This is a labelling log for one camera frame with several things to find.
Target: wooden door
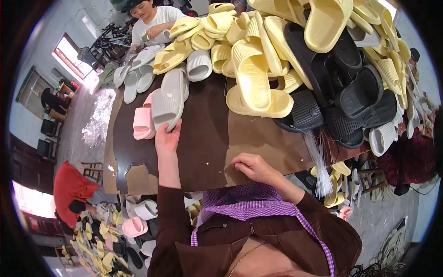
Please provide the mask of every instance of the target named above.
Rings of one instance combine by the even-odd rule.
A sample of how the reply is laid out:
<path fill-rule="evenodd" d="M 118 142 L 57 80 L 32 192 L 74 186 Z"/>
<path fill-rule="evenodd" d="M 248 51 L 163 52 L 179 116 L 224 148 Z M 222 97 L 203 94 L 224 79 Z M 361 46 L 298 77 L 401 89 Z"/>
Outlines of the wooden door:
<path fill-rule="evenodd" d="M 53 194 L 54 164 L 37 155 L 37 150 L 11 134 L 12 179 L 40 192 Z"/>

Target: hand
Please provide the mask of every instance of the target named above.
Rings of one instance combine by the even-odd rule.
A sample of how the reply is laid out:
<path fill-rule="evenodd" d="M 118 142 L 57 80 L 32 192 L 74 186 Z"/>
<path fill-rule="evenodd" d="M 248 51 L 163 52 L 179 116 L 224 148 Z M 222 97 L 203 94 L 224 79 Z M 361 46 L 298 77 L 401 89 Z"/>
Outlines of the hand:
<path fill-rule="evenodd" d="M 273 185 L 279 176 L 283 176 L 267 164 L 260 155 L 241 153 L 232 159 L 231 165 L 251 180 L 268 185 Z"/>
<path fill-rule="evenodd" d="M 168 126 L 168 123 L 161 125 L 155 135 L 155 149 L 157 150 L 158 157 L 176 153 L 177 151 L 177 144 L 179 143 L 180 131 L 182 129 L 182 119 L 179 119 L 177 125 L 169 133 L 166 132 Z"/>

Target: person in red shirt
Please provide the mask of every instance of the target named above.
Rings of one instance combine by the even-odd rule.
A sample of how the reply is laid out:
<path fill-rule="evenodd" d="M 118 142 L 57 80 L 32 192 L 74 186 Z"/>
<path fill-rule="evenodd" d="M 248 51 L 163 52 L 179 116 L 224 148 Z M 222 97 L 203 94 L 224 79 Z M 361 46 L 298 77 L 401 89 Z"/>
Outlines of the person in red shirt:
<path fill-rule="evenodd" d="M 94 215 L 96 209 L 92 205 L 116 203 L 117 195 L 105 193 L 102 187 L 89 181 L 65 161 L 55 175 L 54 202 L 60 219 L 73 228 L 81 212 L 89 211 Z"/>

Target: wooden table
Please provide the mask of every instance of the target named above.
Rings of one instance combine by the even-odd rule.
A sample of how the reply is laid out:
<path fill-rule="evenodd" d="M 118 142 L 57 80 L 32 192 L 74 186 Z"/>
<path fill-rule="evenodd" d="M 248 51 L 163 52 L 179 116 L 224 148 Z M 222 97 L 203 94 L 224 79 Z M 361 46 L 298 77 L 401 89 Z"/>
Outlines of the wooden table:
<path fill-rule="evenodd" d="M 157 154 L 154 139 L 135 140 L 132 123 L 135 109 L 161 86 L 157 75 L 147 92 L 133 103 L 122 103 L 123 90 L 117 91 L 105 145 L 104 187 L 107 193 L 155 194 L 158 185 Z M 201 191 L 250 182 L 229 166 L 242 152 L 259 154 L 275 169 L 287 175 L 314 166 L 300 133 L 279 128 L 270 118 L 242 116 L 229 111 L 226 92 L 235 79 L 212 73 L 201 82 L 191 82 L 185 102 L 182 131 L 177 149 L 184 191 Z M 325 128 L 326 164 L 343 161 L 370 150 L 364 143 L 350 150 L 333 142 Z"/>

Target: wall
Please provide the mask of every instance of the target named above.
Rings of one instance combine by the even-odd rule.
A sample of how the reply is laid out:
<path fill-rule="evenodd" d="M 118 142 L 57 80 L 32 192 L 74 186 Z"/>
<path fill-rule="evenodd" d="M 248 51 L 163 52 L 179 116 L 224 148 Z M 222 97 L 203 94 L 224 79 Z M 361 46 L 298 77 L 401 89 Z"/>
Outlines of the wall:
<path fill-rule="evenodd" d="M 115 13 L 109 0 L 59 0 L 36 25 L 20 60 L 17 83 L 14 90 L 15 100 L 20 87 L 32 65 L 36 71 L 52 86 L 58 81 L 51 74 L 56 68 L 63 76 L 74 80 L 73 72 L 66 70 L 52 55 L 57 43 L 66 32 L 77 46 L 91 46 L 94 35 L 86 27 L 82 18 L 92 21 L 98 30 L 109 24 L 109 18 Z M 28 145 L 37 148 L 42 120 L 29 112 L 23 105 L 13 100 L 9 122 L 10 132 Z"/>

